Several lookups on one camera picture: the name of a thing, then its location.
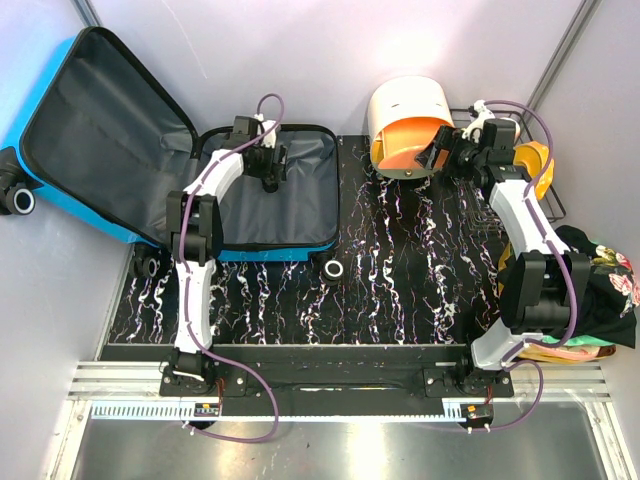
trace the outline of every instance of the wire rack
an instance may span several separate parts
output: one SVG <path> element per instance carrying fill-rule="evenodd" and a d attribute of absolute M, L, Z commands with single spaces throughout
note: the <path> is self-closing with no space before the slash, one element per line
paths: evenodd
<path fill-rule="evenodd" d="M 493 110 L 496 117 L 509 117 L 515 119 L 520 124 L 520 137 L 516 144 L 520 145 L 533 140 L 531 129 L 524 117 L 517 110 Z M 469 111 L 463 108 L 451 109 L 451 117 L 457 127 L 466 127 L 471 123 Z M 475 188 L 473 183 L 465 180 L 454 180 L 460 198 L 460 214 L 465 219 L 465 226 L 470 235 L 480 233 L 501 236 L 504 227 L 498 215 L 484 201 L 480 190 Z M 550 186 L 544 199 L 540 202 L 549 223 L 555 223 L 566 217 L 567 211 L 564 208 L 556 189 Z"/>

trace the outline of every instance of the black marble surface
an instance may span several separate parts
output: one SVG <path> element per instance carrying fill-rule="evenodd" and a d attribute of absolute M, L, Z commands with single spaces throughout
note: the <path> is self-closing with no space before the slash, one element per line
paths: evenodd
<path fill-rule="evenodd" d="M 220 264 L 211 287 L 214 343 L 463 343 L 498 317 L 495 264 L 506 237 L 478 225 L 477 192 L 435 176 L 376 176 L 365 138 L 340 137 L 343 282 L 311 263 Z M 109 343 L 172 343 L 172 259 L 151 280 L 127 278 Z"/>

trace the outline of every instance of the open suitcase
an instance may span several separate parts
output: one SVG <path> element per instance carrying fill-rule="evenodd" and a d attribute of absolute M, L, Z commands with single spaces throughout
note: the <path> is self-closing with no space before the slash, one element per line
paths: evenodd
<path fill-rule="evenodd" d="M 2 145 L 0 213 L 30 213 L 33 191 L 122 242 L 148 246 L 137 248 L 135 271 L 153 273 L 146 251 L 165 243 L 168 193 L 199 175 L 228 132 L 198 135 L 114 33 L 85 29 L 56 49 Z M 335 136 L 285 124 L 278 144 L 288 149 L 278 191 L 243 176 L 221 202 L 222 261 L 306 261 L 337 240 Z"/>

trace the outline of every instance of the wall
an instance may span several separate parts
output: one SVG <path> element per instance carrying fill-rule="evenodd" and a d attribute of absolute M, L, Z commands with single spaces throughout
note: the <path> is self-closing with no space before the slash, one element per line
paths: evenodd
<path fill-rule="evenodd" d="M 263 94 L 276 91 L 287 121 L 341 134 L 361 134 L 375 88 L 403 74 L 432 75 L 451 106 L 480 97 L 526 101 L 579 4 L 92 2 L 201 132 L 252 113 Z"/>
<path fill-rule="evenodd" d="M 602 2 L 540 113 L 557 145 L 554 182 L 567 223 L 624 253 L 640 270 L 638 31 L 638 2 Z M 640 352 L 621 348 L 603 368 L 640 469 Z"/>
<path fill-rule="evenodd" d="M 68 0 L 0 0 L 0 138 L 53 48 L 82 25 Z M 0 217 L 0 465 L 37 478 L 78 360 L 93 358 L 126 247 L 39 202 Z"/>

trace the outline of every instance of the suitcase lid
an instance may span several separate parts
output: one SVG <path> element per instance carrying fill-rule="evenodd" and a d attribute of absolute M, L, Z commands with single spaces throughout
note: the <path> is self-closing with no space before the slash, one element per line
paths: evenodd
<path fill-rule="evenodd" d="M 108 221 L 164 242 L 167 194 L 197 177 L 198 134 L 111 31 L 80 32 L 20 141 L 25 164 Z"/>

